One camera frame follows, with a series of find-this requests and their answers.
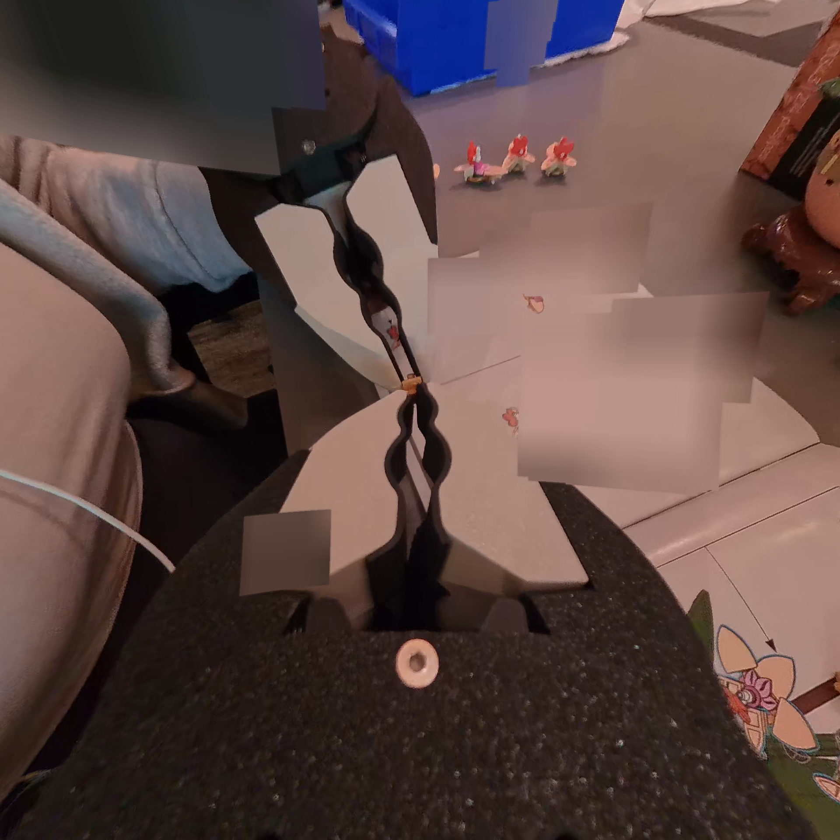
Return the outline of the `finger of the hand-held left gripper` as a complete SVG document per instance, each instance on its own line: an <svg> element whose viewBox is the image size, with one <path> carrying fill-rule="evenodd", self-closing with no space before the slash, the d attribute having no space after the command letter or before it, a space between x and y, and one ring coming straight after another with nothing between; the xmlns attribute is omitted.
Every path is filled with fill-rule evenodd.
<svg viewBox="0 0 840 840"><path fill-rule="evenodd" d="M344 196L350 278L372 331L373 360L352 363L372 382L399 382L398 366L425 375L428 261L438 247L427 233L395 154L368 163Z"/></svg>
<svg viewBox="0 0 840 840"><path fill-rule="evenodd" d="M295 299L295 312L344 362L381 387L400 387L392 294L352 283L343 238L319 207L280 204L255 218Z"/></svg>

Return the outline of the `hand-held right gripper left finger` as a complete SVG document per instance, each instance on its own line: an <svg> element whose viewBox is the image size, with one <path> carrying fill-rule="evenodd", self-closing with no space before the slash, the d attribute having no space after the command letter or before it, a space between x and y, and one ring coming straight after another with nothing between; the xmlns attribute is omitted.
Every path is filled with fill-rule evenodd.
<svg viewBox="0 0 840 840"><path fill-rule="evenodd" d="M283 502L247 516L239 594L302 592L374 610L365 560L396 534L398 496L385 473L407 393L395 391L327 432L304 453Z"/></svg>

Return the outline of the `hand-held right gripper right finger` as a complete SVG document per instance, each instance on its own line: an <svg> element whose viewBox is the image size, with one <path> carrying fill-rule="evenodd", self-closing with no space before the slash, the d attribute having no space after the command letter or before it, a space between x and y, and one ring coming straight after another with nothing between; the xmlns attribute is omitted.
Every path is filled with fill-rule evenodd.
<svg viewBox="0 0 840 840"><path fill-rule="evenodd" d="M589 576L540 484L518 474L516 415L437 384L416 389L430 481L416 534L416 607L585 587Z"/></svg>

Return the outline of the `blue plastic bin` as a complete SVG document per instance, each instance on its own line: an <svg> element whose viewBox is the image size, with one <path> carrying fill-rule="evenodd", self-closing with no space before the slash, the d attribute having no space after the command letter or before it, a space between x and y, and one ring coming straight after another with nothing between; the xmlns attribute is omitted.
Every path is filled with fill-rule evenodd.
<svg viewBox="0 0 840 840"><path fill-rule="evenodd" d="M607 44L622 1L344 1L347 23L414 96L496 76L528 83L547 60Z"/></svg>

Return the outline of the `assembled toy brick flower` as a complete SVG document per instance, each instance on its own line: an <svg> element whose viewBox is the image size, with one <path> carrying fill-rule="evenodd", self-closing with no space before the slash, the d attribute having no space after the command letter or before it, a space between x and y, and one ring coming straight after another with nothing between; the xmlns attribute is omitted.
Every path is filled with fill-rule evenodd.
<svg viewBox="0 0 840 840"><path fill-rule="evenodd" d="M509 143L502 169L505 175L520 175L535 161L535 157L529 152L528 137L520 133Z"/></svg>
<svg viewBox="0 0 840 840"><path fill-rule="evenodd" d="M468 184L493 186L509 174L509 169L504 165L484 161L478 143L470 141L465 162L458 164L454 173L461 175Z"/></svg>
<svg viewBox="0 0 840 840"><path fill-rule="evenodd" d="M561 137L551 143L545 152L545 158L541 163L541 175L543 178L565 177L569 170L577 165L573 156L574 142L568 137Z"/></svg>

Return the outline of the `toy brick instruction booklet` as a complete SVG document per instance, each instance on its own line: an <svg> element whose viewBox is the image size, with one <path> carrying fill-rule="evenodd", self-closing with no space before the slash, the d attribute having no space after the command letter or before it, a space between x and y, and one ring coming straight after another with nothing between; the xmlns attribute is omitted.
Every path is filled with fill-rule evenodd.
<svg viewBox="0 0 840 840"><path fill-rule="evenodd" d="M723 414L704 494L513 480L591 577L526 583L533 651L492 644L528 722L478 745L553 762L522 838L838 838L838 448L759 381Z"/></svg>

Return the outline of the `person's torso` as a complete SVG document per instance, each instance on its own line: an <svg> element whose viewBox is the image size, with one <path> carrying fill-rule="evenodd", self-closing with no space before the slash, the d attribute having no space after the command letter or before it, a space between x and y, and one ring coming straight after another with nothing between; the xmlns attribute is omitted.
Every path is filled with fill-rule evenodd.
<svg viewBox="0 0 840 840"><path fill-rule="evenodd" d="M125 422L130 361L100 312L5 245L1 467L140 525L140 455ZM1 793L88 679L129 578L133 542L67 500L1 482Z"/></svg>

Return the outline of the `dark toy set box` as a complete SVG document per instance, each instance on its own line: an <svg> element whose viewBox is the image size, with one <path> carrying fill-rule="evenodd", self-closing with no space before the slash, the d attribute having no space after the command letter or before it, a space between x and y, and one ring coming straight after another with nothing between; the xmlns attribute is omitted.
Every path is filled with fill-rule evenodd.
<svg viewBox="0 0 840 840"><path fill-rule="evenodd" d="M814 46L739 171L800 201L816 161L839 130L839 13Z"/></svg>

